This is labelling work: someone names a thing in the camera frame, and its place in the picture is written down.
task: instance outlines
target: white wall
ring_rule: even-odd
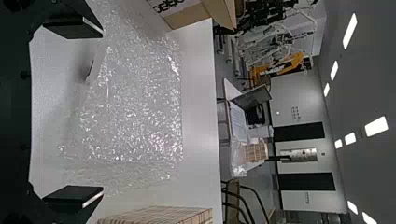
[[[305,202],[305,191],[282,191],[286,210],[345,213],[346,200],[342,179],[332,139],[323,90],[318,70],[315,67],[306,75],[304,72],[273,79],[271,114],[275,127],[323,122],[326,138],[276,143],[276,154],[282,149],[314,147],[318,161],[304,163],[278,163],[281,174],[332,172],[336,191],[309,192],[310,203]],[[292,117],[291,108],[299,107],[301,119]]]

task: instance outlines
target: white tabletop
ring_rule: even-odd
[[[145,0],[134,2],[142,2],[144,6],[147,5],[147,8],[155,13]],[[104,198],[92,215],[90,223],[96,223],[99,217],[115,215],[151,205],[212,208],[213,223],[222,223],[212,25],[210,19],[172,33],[179,40],[183,52],[181,85],[184,159],[180,164],[177,178],[158,186],[135,189],[112,198]],[[49,57],[63,58],[63,55],[59,54],[61,50],[56,50],[59,49],[59,47],[57,48],[59,44],[55,41],[66,42],[65,40],[55,39],[56,35],[50,34],[44,29],[41,29],[37,35],[46,37],[46,40],[54,40],[52,41],[53,44],[49,41],[43,44],[44,42],[39,42],[41,39],[36,36],[33,52],[41,52],[41,49],[38,49],[40,46],[50,46],[53,47],[53,54],[47,53]],[[34,65],[46,62],[42,57],[34,57],[34,59]],[[82,59],[70,60],[70,63],[65,60],[63,66],[74,65],[73,63]],[[56,124],[53,121],[60,116],[59,114],[62,114],[62,111],[58,111],[59,105],[67,103],[64,99],[66,97],[62,93],[69,93],[69,91],[64,90],[67,90],[68,85],[76,81],[73,78],[64,80],[66,78],[62,79],[61,74],[51,73],[52,70],[46,73],[41,70],[35,70],[39,76],[34,79],[33,135],[35,150],[32,156],[30,179],[35,186],[35,191],[43,197],[64,187],[62,169],[59,164],[46,165],[44,163],[43,158],[48,155],[45,155],[43,148],[53,149],[48,151],[52,151],[54,154],[58,152],[57,144],[59,141],[57,139],[59,140],[63,133],[58,134],[59,127],[51,124]],[[70,68],[70,71],[78,71],[78,67],[75,70]]]
[[[242,92],[239,91],[227,78],[224,78],[224,97],[226,100],[231,101],[232,99],[242,95]]]
[[[184,160],[178,180],[104,200],[96,217],[155,204],[212,208],[213,223],[222,223],[212,20],[174,31],[174,35],[184,51]]]

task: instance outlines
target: white ceiling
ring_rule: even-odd
[[[319,56],[322,85],[330,83],[326,98],[334,139],[355,132],[358,142],[337,150],[347,199],[357,205],[353,223],[363,224],[362,212],[378,224],[394,223],[396,199],[396,104],[393,45],[394,1],[327,0],[328,26]],[[352,13],[358,26],[349,47],[342,39]],[[339,70],[333,82],[334,60]],[[365,124],[387,116],[389,130],[371,138],[363,136]]]

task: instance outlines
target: black panel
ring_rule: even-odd
[[[323,123],[307,123],[274,128],[275,142],[288,142],[324,138]]]
[[[279,175],[280,190],[335,191],[332,173]]]

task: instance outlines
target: cardboard box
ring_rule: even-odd
[[[101,218],[98,224],[213,224],[212,209],[152,206]]]
[[[213,18],[230,30],[236,28],[234,0],[147,0],[172,29]]]

